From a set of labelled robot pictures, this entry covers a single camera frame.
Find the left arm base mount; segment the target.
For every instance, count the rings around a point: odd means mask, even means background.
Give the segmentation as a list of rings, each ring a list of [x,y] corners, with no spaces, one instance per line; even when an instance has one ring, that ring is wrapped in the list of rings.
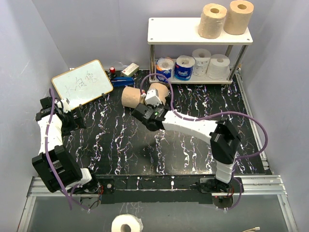
[[[113,194],[115,181],[112,178],[97,178],[91,174],[92,179],[80,188],[81,193],[97,194],[98,200],[102,200],[104,194]]]

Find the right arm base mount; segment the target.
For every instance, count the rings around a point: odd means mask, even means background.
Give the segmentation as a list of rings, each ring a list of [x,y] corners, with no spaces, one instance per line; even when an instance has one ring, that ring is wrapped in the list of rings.
[[[242,179],[239,177],[233,177],[229,183],[224,183],[214,177],[204,177],[192,184],[190,189],[196,189],[200,193],[221,194],[223,197],[231,197],[235,193],[244,192]]]

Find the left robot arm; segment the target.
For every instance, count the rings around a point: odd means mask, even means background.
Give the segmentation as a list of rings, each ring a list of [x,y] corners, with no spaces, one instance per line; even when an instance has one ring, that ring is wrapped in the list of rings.
[[[72,131],[86,128],[80,107],[72,110],[67,98],[61,100],[56,98],[52,111],[52,97],[43,98],[40,102],[42,109],[36,114],[36,121],[41,131],[41,147],[39,154],[32,158],[34,169],[51,193],[61,190],[48,162],[46,156],[48,152],[64,187],[70,190],[77,186],[81,192],[96,192],[100,181],[88,168],[81,168],[63,145],[64,136],[71,135]]]

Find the blue Tempo roll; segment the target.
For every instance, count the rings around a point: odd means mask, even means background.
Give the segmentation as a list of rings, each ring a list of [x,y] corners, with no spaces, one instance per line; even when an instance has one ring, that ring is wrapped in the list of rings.
[[[190,56],[181,55],[175,61],[174,77],[178,80],[188,81],[193,72],[195,59]]]

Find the brown roll front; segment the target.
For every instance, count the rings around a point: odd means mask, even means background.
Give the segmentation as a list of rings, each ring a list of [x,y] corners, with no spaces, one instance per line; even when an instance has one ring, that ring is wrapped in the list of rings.
[[[234,0],[230,3],[224,23],[224,31],[231,35],[245,33],[254,11],[254,5],[247,0]]]
[[[203,7],[198,34],[206,39],[216,39],[220,36],[227,9],[219,4],[210,3]]]

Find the light blue roll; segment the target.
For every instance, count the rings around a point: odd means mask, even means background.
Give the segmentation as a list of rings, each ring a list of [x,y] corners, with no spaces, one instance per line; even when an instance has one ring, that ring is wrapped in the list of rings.
[[[155,64],[156,73],[165,76],[167,79],[173,77],[174,61],[169,57],[159,58]]]

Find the plain white paper roll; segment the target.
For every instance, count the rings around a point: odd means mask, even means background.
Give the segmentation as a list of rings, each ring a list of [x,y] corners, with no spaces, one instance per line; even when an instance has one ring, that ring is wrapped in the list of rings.
[[[214,54],[210,58],[207,76],[214,80],[226,79],[229,74],[230,59],[223,54]]]

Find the white patterned paper roll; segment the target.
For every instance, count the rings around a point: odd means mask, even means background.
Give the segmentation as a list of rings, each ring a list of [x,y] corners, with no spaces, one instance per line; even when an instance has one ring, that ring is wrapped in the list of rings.
[[[193,75],[203,76],[206,73],[210,62],[210,51],[207,49],[199,48],[192,52],[192,57],[195,59]]]

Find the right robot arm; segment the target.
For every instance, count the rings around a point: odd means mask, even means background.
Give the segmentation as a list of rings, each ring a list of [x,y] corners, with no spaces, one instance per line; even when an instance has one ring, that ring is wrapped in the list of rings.
[[[181,132],[209,144],[216,160],[216,188],[225,192],[232,187],[233,166],[241,136],[227,118],[222,117],[218,121],[201,120],[170,110],[162,104],[152,108],[142,103],[137,105],[132,115],[150,131]]]

